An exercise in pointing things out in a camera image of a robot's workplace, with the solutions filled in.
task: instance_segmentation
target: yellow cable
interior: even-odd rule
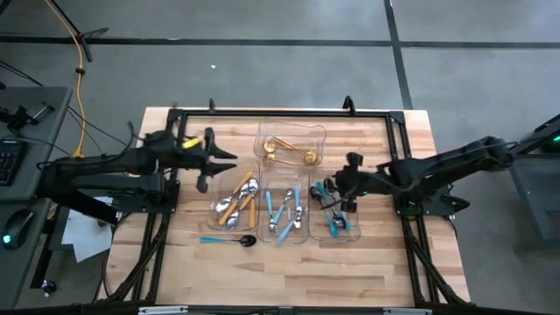
[[[48,0],[45,0],[45,3],[46,3],[46,5],[49,6],[49,8],[51,8],[52,12],[54,12],[54,14],[56,14],[57,18],[59,18],[60,22],[62,22],[62,24],[64,25],[64,27],[66,28],[66,30],[68,31],[70,36],[72,37],[72,40],[73,40],[74,44],[76,45],[76,48],[78,49],[78,56],[80,57],[80,65],[78,66],[78,69],[79,69],[80,72],[82,72],[82,70],[83,70],[83,57],[81,55],[81,49],[80,49],[80,44],[78,44],[78,40],[74,36],[74,33],[72,32],[72,30],[70,29],[68,24],[64,21],[64,18],[62,18],[60,16],[60,14],[56,11],[56,9],[54,9],[53,5]],[[80,142],[78,143],[78,147],[76,148],[76,151],[72,155],[74,158],[83,158],[84,155],[81,152],[81,147],[84,144],[84,135],[86,134],[86,113],[84,113],[84,106],[81,104],[81,76],[82,76],[82,73],[80,73],[80,72],[78,72],[78,84],[76,85],[76,98],[78,99],[78,105],[80,106],[81,117],[83,119],[81,120]]]

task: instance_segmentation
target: gray floor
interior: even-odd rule
[[[108,36],[191,39],[389,39],[382,0],[60,0],[83,30]],[[393,0],[401,40],[558,41],[555,0]],[[43,2],[18,0],[0,17],[2,32],[65,35]],[[75,85],[71,45],[1,44],[0,59],[49,86]],[[92,47],[82,88],[87,119],[122,139],[146,106],[292,106],[337,108],[351,95],[360,108],[401,109],[391,48],[263,46]],[[415,109],[427,109],[440,151],[486,135],[519,139],[558,113],[560,50],[404,49]],[[9,85],[30,85],[0,72]],[[94,130],[106,152],[119,144]],[[59,141],[73,150],[74,121]],[[96,154],[87,142],[85,152]],[[560,257],[520,257],[513,246],[532,236],[508,173],[481,173],[454,193],[472,206],[457,218],[472,301],[484,306],[560,312]],[[59,291],[26,290],[20,307],[88,302],[102,256],[81,264],[55,257]]]

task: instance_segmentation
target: desk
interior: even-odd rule
[[[140,135],[165,127],[168,108],[147,108]],[[436,153],[426,111],[405,111],[412,154]],[[189,117],[189,136],[203,135],[211,126],[216,143],[239,158],[254,158],[258,117]],[[357,151],[364,169],[389,161],[385,123],[375,118],[282,117],[279,121],[322,124],[327,130],[321,167],[340,168],[345,155]],[[180,171],[177,212],[171,217],[161,271],[157,304],[179,305],[300,305],[300,306],[412,306],[409,269],[400,219],[388,196],[359,198],[361,238],[347,244],[277,247],[258,242],[252,248],[228,244],[200,244],[204,235],[216,236],[207,226],[209,196],[196,191],[196,171]],[[431,254],[436,267],[458,295],[468,300],[466,280],[455,234],[448,222],[426,217]],[[113,291],[137,262],[146,215],[135,213],[117,229],[108,259],[109,288]],[[423,292],[427,285],[419,268]],[[151,265],[144,277],[147,291]]]
[[[18,105],[25,107],[31,115],[43,108],[41,102],[54,107],[54,111],[43,114],[38,125],[25,125],[20,133],[24,137],[33,137],[53,144],[59,134],[60,126],[70,101],[72,90],[66,87],[8,87],[0,91],[0,106],[15,111]],[[0,124],[0,137],[11,135],[4,123]],[[28,206],[35,195],[41,172],[35,167],[38,162],[49,158],[53,148],[44,143],[28,141],[27,152],[17,172],[16,180],[10,187],[0,187],[0,228],[17,210]],[[0,310],[10,309],[16,305],[25,276],[29,271],[39,237],[46,222],[51,202],[40,200],[30,209],[35,213],[33,223],[25,244],[16,250],[0,247]]]

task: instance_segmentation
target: clear plastic container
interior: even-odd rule
[[[269,166],[316,166],[323,160],[326,129],[264,119],[259,124],[253,151]]]
[[[317,186],[318,182],[324,186],[323,181],[326,178],[331,178],[335,172],[336,170],[312,170],[309,175],[309,187]],[[338,192],[334,192],[332,195],[328,195],[327,198],[328,201],[323,199],[324,205],[333,203],[340,196]],[[342,216],[346,221],[346,228],[335,227],[336,236],[333,236],[326,218],[328,216],[331,222],[333,222],[333,211],[331,209],[321,210],[321,207],[318,200],[309,198],[309,233],[311,238],[319,242],[355,242],[360,239],[361,231],[358,211],[356,213],[346,213],[340,211],[340,205],[334,206],[335,213]]]
[[[237,164],[237,167],[228,171],[221,172],[220,174],[214,176],[210,185],[211,202],[208,217],[206,219],[206,224],[213,230],[240,232],[252,230],[258,225],[259,207],[262,206],[258,202],[258,198],[261,192],[261,166],[259,165],[259,162],[253,158],[238,159],[235,161],[235,163]],[[253,191],[253,193],[255,194],[253,197],[253,199],[255,200],[254,226],[250,224],[251,202],[248,201],[247,205],[241,211],[239,211],[239,206],[241,206],[245,198],[247,198],[245,196],[247,196],[247,194],[251,194],[249,189],[240,189],[237,193],[232,194],[233,190],[246,177],[256,179],[259,185],[259,189],[256,192]],[[236,202],[241,193],[244,194],[241,196],[239,201]],[[231,202],[227,204],[226,202],[224,202],[224,200],[229,197],[232,197]],[[231,215],[227,215],[226,212],[233,202],[236,202],[236,206],[234,209],[232,209],[231,214],[235,214],[236,212],[238,213],[237,224],[234,228],[229,229],[227,228],[227,222],[228,218],[231,218]],[[222,217],[224,217],[224,224],[220,223]]]
[[[307,215],[309,172],[305,167],[265,167],[262,172],[262,190],[259,200],[259,226],[256,235],[262,242],[278,244],[283,231],[296,219],[295,193],[285,202],[283,211],[278,216],[276,232],[270,230],[271,216],[267,205],[266,192],[270,192],[272,218],[278,214],[284,203],[288,189],[295,192],[299,187],[299,205],[302,207],[300,226],[292,224],[281,244],[301,244],[309,238],[309,216]]]

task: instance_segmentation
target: butcher block tabletop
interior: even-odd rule
[[[147,108],[140,135],[165,128],[169,108]],[[413,158],[436,154],[428,114],[405,110]],[[202,136],[212,127],[217,145],[238,156],[254,158],[253,144],[262,117],[189,116],[188,136]],[[379,118],[278,117],[278,121],[326,128],[319,168],[341,169],[346,154],[364,156],[363,170],[390,160],[385,122]],[[402,151],[398,128],[395,137]],[[294,305],[294,306],[413,306],[402,225],[390,196],[358,198],[360,239],[346,243],[316,241],[282,246],[258,241],[251,248],[236,244],[201,244],[201,236],[234,236],[208,227],[211,193],[197,192],[199,171],[179,171],[178,207],[171,217],[157,292],[158,305]],[[107,265],[109,294],[138,260],[147,214],[133,213],[119,225]],[[469,300],[457,239],[441,217],[425,217],[433,262],[448,284]],[[426,277],[417,260],[425,297]],[[144,277],[142,297],[153,266]]]

